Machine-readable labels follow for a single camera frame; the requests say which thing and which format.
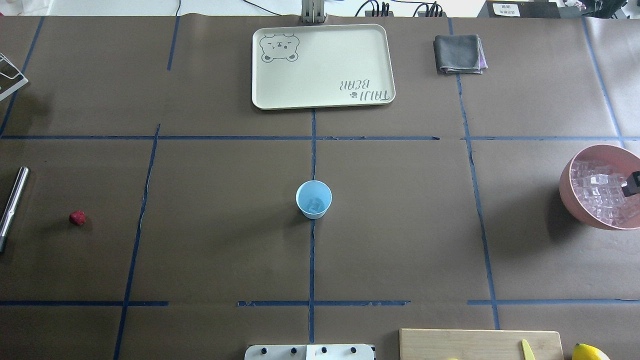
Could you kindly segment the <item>yellow plastic knife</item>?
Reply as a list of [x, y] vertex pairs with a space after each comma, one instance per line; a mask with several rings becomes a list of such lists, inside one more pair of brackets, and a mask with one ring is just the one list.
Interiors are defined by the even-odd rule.
[[536, 360], [533, 349], [530, 346], [530, 342], [526, 339], [521, 340], [521, 348], [524, 360]]

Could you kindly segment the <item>pink bowl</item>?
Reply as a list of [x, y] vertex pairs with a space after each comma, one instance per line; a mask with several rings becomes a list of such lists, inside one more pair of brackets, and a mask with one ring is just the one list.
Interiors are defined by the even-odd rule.
[[612, 231], [627, 231], [638, 230], [639, 228], [639, 215], [635, 215], [631, 218], [628, 225], [622, 225], [620, 227], [615, 225], [608, 225], [603, 223], [594, 215], [590, 214], [588, 210], [580, 203], [578, 197], [573, 191], [570, 180], [570, 167], [574, 161], [602, 161], [609, 166], [614, 166], [620, 173], [627, 179], [631, 173], [639, 171], [639, 157], [620, 146], [598, 144], [584, 148], [580, 152], [576, 153], [574, 157], [567, 163], [562, 171], [560, 180], [558, 183], [558, 191], [560, 198], [567, 208], [567, 210], [581, 223], [587, 224], [590, 227], [612, 230]]

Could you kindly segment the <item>grey folded cloth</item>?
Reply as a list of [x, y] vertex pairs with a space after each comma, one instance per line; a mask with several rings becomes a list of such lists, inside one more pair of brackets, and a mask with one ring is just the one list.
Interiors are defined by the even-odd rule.
[[478, 34], [437, 35], [433, 46], [436, 68], [446, 75], [481, 75], [489, 68]]

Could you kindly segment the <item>cream bear serving tray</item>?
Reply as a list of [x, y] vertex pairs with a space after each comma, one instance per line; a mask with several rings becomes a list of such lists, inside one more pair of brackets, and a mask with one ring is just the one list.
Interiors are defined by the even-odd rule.
[[396, 97], [377, 23], [266, 27], [252, 38], [251, 98], [261, 110], [386, 105]]

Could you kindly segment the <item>aluminium frame post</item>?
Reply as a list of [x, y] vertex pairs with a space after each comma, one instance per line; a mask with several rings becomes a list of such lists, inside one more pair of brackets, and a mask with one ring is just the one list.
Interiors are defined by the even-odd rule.
[[326, 21], [324, 0], [302, 0], [301, 22], [304, 24], [323, 24]]

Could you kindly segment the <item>red strawberry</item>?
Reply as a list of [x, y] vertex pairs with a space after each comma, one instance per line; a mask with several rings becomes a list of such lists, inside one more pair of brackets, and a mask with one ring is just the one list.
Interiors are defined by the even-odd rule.
[[87, 215], [82, 210], [76, 210], [69, 214], [68, 220], [75, 226], [82, 226], [87, 221]]

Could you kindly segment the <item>bamboo cutting board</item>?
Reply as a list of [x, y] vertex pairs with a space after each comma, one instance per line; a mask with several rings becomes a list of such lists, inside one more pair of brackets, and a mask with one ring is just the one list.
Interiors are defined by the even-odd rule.
[[523, 360], [522, 341], [537, 360], [562, 360], [558, 332], [480, 329], [401, 328], [402, 360]]

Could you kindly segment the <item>orange black power strip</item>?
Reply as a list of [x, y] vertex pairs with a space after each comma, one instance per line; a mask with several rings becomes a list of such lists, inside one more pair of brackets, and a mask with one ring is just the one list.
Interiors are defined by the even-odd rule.
[[354, 14], [366, 18], [445, 18], [436, 0], [364, 0]]

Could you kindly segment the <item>light blue plastic cup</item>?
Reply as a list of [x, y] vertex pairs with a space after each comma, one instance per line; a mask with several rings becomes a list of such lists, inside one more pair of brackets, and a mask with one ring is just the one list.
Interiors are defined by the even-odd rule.
[[302, 183], [295, 192], [295, 203], [302, 214], [311, 220], [320, 219], [326, 214], [333, 201], [329, 186], [319, 180]]

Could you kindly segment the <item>black box with label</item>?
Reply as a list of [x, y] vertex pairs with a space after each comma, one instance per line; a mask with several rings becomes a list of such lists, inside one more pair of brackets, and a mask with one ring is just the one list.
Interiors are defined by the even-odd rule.
[[555, 2], [524, 0], [485, 0], [477, 18], [560, 19]]

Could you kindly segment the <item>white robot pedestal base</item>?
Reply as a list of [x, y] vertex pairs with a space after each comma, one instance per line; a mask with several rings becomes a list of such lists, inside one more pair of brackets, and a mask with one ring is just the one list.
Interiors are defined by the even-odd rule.
[[375, 360], [375, 347], [364, 343], [254, 344], [245, 360]]

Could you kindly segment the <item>yellow lemon lower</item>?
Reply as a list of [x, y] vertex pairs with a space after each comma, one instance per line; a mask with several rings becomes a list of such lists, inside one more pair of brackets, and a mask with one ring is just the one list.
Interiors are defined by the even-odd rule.
[[601, 349], [586, 344], [584, 342], [578, 342], [573, 347], [572, 360], [610, 360], [610, 357], [604, 353]]

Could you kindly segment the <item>metal cup rack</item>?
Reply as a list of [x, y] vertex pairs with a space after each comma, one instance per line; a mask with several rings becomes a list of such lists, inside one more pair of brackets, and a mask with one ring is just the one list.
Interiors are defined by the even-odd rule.
[[0, 101], [29, 84], [28, 78], [4, 55], [0, 53]]

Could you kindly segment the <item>clear ice cubes pile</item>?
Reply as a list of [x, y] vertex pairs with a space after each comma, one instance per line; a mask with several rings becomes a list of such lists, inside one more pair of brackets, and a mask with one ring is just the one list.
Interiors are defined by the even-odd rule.
[[570, 181], [581, 205], [602, 223], [626, 226], [640, 213], [638, 194], [624, 196], [627, 181], [615, 166], [603, 161], [574, 161]]

